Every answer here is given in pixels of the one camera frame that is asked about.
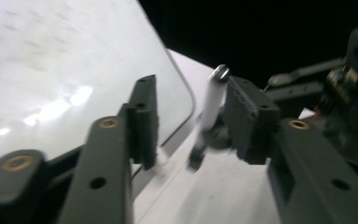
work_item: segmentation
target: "black background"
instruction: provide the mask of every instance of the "black background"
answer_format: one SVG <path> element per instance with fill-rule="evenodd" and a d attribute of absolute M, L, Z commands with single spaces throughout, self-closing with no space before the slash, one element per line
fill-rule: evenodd
<path fill-rule="evenodd" d="M 140 0 L 164 45 L 258 87 L 270 76 L 344 57 L 358 0 Z"/>

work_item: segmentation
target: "white surface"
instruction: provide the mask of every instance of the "white surface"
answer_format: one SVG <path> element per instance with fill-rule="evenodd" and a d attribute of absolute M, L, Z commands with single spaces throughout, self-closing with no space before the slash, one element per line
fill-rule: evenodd
<path fill-rule="evenodd" d="M 137 1 L 0 0 L 0 157 L 33 148 L 50 160 L 83 145 L 153 74 L 162 143 L 192 99 Z"/>
<path fill-rule="evenodd" d="M 196 95 L 196 113 L 213 69 L 171 51 Z M 235 152 L 209 150 L 201 168 L 186 169 L 198 130 L 169 158 L 134 202 L 138 224 L 280 223 L 266 174 L 267 166 L 248 165 Z"/>

